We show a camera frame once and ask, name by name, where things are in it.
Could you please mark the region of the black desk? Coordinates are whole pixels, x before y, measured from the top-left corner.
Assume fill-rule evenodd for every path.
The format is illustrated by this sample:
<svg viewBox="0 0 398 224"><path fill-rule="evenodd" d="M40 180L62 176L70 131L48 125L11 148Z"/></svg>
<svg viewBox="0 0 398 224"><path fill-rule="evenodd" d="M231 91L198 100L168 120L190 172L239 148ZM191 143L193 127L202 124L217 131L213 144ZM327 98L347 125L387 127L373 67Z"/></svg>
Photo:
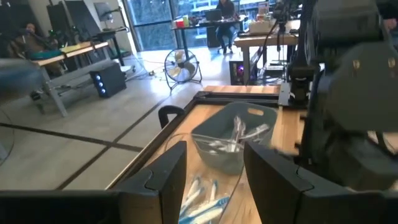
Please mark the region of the black desk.
<svg viewBox="0 0 398 224"><path fill-rule="evenodd" d="M188 56L188 46L187 46L187 41L186 41L186 37L185 37L186 30L199 29L199 28L204 28L204 27L218 27L218 26L222 26L222 25L226 25L226 24L239 24L239 28L241 30L243 30L243 22L245 22L247 20L248 20L248 18L245 15L240 15L238 19L229 18L229 19L222 19L217 22L202 22L202 23L198 23L197 25L194 25L194 26L173 27L173 28L171 28L171 30L180 31L184 56L187 60L190 60L192 57Z"/></svg>

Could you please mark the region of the purple toothbrush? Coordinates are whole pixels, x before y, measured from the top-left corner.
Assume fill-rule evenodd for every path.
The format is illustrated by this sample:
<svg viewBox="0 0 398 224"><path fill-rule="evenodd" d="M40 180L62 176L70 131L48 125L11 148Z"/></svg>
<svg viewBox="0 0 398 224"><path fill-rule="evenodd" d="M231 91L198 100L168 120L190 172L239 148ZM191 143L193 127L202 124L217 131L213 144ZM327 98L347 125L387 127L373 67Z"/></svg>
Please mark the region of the purple toothbrush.
<svg viewBox="0 0 398 224"><path fill-rule="evenodd" d="M269 132L270 127L267 124L261 124L251 130L248 133L243 134L240 140L251 140L254 142L260 142L264 139L264 136Z"/></svg>
<svg viewBox="0 0 398 224"><path fill-rule="evenodd" d="M234 117L234 129L231 136L230 151L238 152L240 149L239 141L246 130L246 124L239 116Z"/></svg>
<svg viewBox="0 0 398 224"><path fill-rule="evenodd" d="M236 152L237 144L233 141L221 141L221 140L199 140L203 145L204 150L212 153L224 153L224 152Z"/></svg>

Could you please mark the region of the wooden workbench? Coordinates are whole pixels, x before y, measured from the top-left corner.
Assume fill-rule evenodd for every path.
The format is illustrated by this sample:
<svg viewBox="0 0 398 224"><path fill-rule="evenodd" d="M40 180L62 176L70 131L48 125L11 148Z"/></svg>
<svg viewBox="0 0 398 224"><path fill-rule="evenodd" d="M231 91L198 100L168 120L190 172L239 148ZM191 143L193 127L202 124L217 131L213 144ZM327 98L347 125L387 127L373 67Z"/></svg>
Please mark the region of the wooden workbench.
<svg viewBox="0 0 398 224"><path fill-rule="evenodd" d="M251 74L259 59L262 59L262 66L267 65L267 48L268 46L295 45L298 43L299 36L297 34L283 33L267 34L259 36L238 37L234 44L240 48L243 53L243 85L250 84ZM258 47L254 61L251 61L251 47Z"/></svg>

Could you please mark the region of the person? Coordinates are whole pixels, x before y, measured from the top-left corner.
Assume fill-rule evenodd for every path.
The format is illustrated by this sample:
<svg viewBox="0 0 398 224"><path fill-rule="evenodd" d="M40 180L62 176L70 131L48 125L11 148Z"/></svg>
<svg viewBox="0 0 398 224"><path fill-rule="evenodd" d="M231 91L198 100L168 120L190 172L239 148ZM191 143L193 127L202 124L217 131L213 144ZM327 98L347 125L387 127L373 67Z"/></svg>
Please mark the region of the person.
<svg viewBox="0 0 398 224"><path fill-rule="evenodd" d="M221 11L221 16L224 19L237 19L235 6L231 0L218 0L216 9ZM232 26L233 24L223 24L216 28L216 38L223 49L223 54L226 54L227 49L232 51L232 41L234 35Z"/></svg>
<svg viewBox="0 0 398 224"><path fill-rule="evenodd" d="M50 44L43 37L37 35L36 26L33 22L26 22L22 26L22 30L24 33L19 34L7 46L10 57L22 57L24 55L23 50L26 50L29 54L37 54L54 50L54 47L57 46L57 42Z"/></svg>
<svg viewBox="0 0 398 224"><path fill-rule="evenodd" d="M398 26L398 0L376 0L379 13L387 30Z"/></svg>

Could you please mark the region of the clear plastic bin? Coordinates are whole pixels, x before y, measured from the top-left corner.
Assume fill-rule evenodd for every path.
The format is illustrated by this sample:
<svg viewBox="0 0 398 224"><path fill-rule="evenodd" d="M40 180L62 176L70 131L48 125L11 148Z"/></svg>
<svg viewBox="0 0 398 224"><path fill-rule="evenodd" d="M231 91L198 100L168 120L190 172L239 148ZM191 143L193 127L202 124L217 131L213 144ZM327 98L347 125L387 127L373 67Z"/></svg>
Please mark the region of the clear plastic bin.
<svg viewBox="0 0 398 224"><path fill-rule="evenodd" d="M169 140L165 142L164 149L170 149L171 146L178 141L187 142L187 183L183 193L182 205L180 208L178 220L180 218L183 218L185 215L191 213L200 205L209 202L212 181L215 179L218 181L218 190L215 199L229 196L230 202L233 196L233 192L236 189L239 179L243 173L243 169L238 175L228 175L207 166L202 161L199 153L197 152L197 147L193 141L192 135L188 133L174 134ZM194 201L187 208L185 208L185 201L188 195L188 191L194 178L197 176L201 177L201 187L199 189L199 192L197 193L197 196L194 197ZM208 224L220 224L221 216L224 214L227 205L225 206L223 213L220 216L216 217L214 220L208 222Z"/></svg>

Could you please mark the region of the wooden table grey legs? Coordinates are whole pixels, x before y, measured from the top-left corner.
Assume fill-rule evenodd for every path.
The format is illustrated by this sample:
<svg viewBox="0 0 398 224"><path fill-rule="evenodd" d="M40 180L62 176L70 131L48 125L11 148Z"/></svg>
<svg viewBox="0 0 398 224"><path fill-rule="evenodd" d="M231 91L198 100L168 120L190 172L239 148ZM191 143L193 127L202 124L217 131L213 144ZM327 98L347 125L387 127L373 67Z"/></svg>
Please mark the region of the wooden table grey legs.
<svg viewBox="0 0 398 224"><path fill-rule="evenodd" d="M67 47L66 50L61 49L61 54L57 55L52 58L47 58L43 60L33 60L32 62L36 63L37 65L40 66L40 71L41 74L44 78L44 90L47 90L49 92L49 95L53 99L54 103L56 104L60 114L63 117L66 117L68 115L65 105L63 104L63 101L61 100L61 97L58 94L58 87L61 87L62 85L69 84L70 82L77 80L81 77L87 76L92 70L95 68L100 68L103 67L111 62L113 62L109 54L107 53L105 47L108 46L107 42L101 42L99 44L91 44L90 42L84 42L78 45L74 46L69 46ZM97 51L102 51L104 53L104 60L100 60L99 62L92 63L91 65L87 65L82 68L78 68L75 71L68 72L66 75L62 75L60 77L50 79L45 66L49 65L51 63L59 62L65 59L81 56L86 53L90 52L95 52Z"/></svg>

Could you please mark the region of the teal plastic bin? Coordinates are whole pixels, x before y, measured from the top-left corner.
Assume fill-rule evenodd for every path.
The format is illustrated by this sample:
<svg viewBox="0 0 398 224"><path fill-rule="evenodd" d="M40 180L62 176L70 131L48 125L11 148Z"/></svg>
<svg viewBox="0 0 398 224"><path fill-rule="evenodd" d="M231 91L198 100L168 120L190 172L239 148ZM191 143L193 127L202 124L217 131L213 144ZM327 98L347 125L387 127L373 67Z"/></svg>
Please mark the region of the teal plastic bin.
<svg viewBox="0 0 398 224"><path fill-rule="evenodd" d="M193 129L192 138L202 161L207 166L228 175L238 175L241 173L244 165L243 148L246 141L239 141L240 149L238 152L212 154L204 150L199 140L231 141L235 116L239 116L245 122L245 134L261 124L267 124L270 127L264 139L256 142L262 145L268 145L271 142L272 132L277 120L275 109L245 102L235 102L226 105L222 110Z"/></svg>

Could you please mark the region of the blue toothbrush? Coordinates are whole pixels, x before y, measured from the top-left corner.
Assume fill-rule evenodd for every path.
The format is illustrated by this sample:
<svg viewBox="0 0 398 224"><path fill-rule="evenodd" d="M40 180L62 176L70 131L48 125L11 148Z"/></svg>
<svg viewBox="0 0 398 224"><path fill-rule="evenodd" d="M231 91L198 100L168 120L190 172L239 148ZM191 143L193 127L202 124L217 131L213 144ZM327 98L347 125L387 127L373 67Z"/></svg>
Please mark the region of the blue toothbrush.
<svg viewBox="0 0 398 224"><path fill-rule="evenodd" d="M197 176L194 178L191 187L188 191L188 195L185 201L185 208L187 208L194 201L194 197L197 196L200 187L201 187L201 177Z"/></svg>
<svg viewBox="0 0 398 224"><path fill-rule="evenodd" d="M209 201L215 200L217 190L218 190L218 181L215 179L212 181Z"/></svg>
<svg viewBox="0 0 398 224"><path fill-rule="evenodd" d="M229 202L229 196L209 201L194 209L188 215L180 218L178 224L208 224L223 213Z"/></svg>

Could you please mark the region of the black computer tower blue lights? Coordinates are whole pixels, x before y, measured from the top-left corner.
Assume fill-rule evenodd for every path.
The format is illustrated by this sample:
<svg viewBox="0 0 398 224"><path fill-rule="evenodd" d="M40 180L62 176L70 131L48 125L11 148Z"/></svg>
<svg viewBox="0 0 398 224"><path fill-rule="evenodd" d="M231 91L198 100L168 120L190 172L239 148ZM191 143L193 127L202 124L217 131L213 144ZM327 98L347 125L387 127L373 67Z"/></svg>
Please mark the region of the black computer tower blue lights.
<svg viewBox="0 0 398 224"><path fill-rule="evenodd" d="M125 75L116 62L111 61L90 71L90 77L100 98L110 98L126 89Z"/></svg>

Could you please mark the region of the black laptop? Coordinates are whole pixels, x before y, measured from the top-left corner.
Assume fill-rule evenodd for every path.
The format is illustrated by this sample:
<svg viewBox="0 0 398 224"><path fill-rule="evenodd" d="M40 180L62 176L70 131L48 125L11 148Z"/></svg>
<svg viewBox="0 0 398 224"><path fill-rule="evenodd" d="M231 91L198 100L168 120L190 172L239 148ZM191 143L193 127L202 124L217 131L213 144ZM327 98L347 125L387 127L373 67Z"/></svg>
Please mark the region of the black laptop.
<svg viewBox="0 0 398 224"><path fill-rule="evenodd" d="M220 9L211 9L205 11L205 19L208 22L216 22L222 20L223 16Z"/></svg>

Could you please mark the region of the black floor fan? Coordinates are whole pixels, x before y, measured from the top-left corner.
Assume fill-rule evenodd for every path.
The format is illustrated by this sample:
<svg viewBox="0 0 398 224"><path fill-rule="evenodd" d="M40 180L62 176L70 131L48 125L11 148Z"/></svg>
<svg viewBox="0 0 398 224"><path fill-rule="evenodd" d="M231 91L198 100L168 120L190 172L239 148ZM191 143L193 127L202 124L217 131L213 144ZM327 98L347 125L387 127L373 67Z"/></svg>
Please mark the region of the black floor fan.
<svg viewBox="0 0 398 224"><path fill-rule="evenodd" d="M190 50L171 50L164 60L167 86L172 91L177 85L187 82L201 83L200 62Z"/></svg>

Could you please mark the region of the computer with purple light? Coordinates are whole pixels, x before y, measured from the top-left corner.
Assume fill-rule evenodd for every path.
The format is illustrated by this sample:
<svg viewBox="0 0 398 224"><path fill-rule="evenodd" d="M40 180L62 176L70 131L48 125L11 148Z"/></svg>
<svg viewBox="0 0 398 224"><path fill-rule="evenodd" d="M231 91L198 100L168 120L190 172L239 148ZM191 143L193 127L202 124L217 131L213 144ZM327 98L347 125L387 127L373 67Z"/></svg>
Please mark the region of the computer with purple light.
<svg viewBox="0 0 398 224"><path fill-rule="evenodd" d="M231 85L255 85L257 82L257 66L251 66L249 80L244 81L243 61L229 61L229 76Z"/></svg>

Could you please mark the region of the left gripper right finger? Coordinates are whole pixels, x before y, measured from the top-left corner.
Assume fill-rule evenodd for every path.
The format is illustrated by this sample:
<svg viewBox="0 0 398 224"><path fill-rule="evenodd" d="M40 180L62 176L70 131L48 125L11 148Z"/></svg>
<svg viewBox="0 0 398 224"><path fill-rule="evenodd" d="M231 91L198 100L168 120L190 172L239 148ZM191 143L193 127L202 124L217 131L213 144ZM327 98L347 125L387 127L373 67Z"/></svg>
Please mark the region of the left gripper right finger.
<svg viewBox="0 0 398 224"><path fill-rule="evenodd" d="M354 192L253 142L244 165L263 224L398 224L398 192Z"/></svg>

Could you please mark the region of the white box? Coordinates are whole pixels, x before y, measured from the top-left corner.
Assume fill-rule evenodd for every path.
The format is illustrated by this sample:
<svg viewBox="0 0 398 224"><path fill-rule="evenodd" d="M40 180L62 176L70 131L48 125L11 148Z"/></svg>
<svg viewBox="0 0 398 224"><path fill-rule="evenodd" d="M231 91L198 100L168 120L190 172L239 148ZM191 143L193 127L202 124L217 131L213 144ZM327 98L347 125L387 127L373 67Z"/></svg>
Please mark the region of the white box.
<svg viewBox="0 0 398 224"><path fill-rule="evenodd" d="M250 34L266 34L269 33L275 24L276 20L266 20L266 21L252 21L249 24Z"/></svg>

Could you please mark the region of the teal cushion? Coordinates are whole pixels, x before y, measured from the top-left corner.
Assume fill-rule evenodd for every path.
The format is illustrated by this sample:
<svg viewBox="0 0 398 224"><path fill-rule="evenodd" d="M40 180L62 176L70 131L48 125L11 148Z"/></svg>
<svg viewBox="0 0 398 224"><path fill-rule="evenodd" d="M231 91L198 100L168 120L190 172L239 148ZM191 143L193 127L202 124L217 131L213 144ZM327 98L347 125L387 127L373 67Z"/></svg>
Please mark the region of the teal cushion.
<svg viewBox="0 0 398 224"><path fill-rule="evenodd" d="M47 60L50 58L58 57L63 55L64 53L61 50L49 50L49 51L41 51L36 53L29 53L29 58L31 60Z"/></svg>

